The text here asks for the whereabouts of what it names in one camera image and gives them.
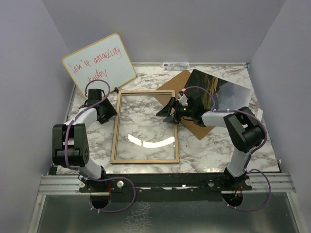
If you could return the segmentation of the clear acrylic sheet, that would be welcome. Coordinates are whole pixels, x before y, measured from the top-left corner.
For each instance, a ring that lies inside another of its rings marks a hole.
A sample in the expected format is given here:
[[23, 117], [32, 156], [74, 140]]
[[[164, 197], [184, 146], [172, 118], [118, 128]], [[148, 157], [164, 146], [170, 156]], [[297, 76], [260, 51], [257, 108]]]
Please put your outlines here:
[[156, 116], [170, 99], [170, 95], [123, 95], [118, 160], [174, 159], [175, 125]]

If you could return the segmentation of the landscape photo print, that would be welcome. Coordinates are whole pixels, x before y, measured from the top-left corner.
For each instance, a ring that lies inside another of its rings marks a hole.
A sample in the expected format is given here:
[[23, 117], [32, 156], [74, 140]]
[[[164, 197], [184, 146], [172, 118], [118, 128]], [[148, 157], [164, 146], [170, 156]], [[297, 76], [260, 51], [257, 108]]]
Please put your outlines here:
[[184, 88], [188, 106], [198, 112], [211, 108], [238, 110], [248, 106], [252, 90], [194, 69]]

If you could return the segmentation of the wooden picture frame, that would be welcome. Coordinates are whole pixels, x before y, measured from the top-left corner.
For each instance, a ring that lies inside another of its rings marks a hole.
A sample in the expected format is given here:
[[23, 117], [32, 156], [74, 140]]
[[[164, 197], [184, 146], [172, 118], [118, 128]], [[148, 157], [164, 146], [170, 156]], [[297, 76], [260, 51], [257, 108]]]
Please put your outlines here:
[[170, 95], [175, 97], [174, 90], [121, 90], [118, 92], [117, 101], [117, 116], [115, 118], [112, 152], [111, 152], [111, 164], [178, 164], [179, 163], [179, 145], [178, 145], [178, 134], [177, 126], [175, 125], [174, 130], [174, 159], [145, 159], [145, 160], [118, 160], [117, 159], [117, 145], [119, 137], [119, 125], [121, 117], [121, 101], [123, 95], [129, 96], [158, 96], [158, 95]]

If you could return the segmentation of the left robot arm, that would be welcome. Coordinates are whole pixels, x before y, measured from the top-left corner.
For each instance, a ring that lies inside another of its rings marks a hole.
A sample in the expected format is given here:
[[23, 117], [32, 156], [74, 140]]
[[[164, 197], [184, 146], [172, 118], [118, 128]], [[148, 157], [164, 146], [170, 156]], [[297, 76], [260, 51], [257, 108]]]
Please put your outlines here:
[[90, 185], [100, 192], [106, 189], [104, 168], [90, 158], [87, 129], [96, 121], [104, 124], [117, 114], [103, 90], [90, 89], [88, 99], [73, 119], [52, 128], [52, 162], [76, 170], [91, 179]]

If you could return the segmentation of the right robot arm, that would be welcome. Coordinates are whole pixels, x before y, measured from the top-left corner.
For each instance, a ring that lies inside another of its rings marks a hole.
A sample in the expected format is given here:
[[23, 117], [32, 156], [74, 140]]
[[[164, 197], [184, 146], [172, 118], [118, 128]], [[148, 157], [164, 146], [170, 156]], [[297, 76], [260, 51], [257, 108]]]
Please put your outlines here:
[[179, 93], [172, 97], [156, 116], [164, 117], [167, 123], [178, 124], [187, 118], [200, 127], [224, 127], [227, 129], [234, 151], [229, 165], [224, 171], [223, 184], [234, 190], [246, 175], [246, 167], [251, 155], [267, 141], [267, 131], [262, 122], [248, 107], [238, 110], [216, 110], [204, 107], [200, 97], [188, 97]]

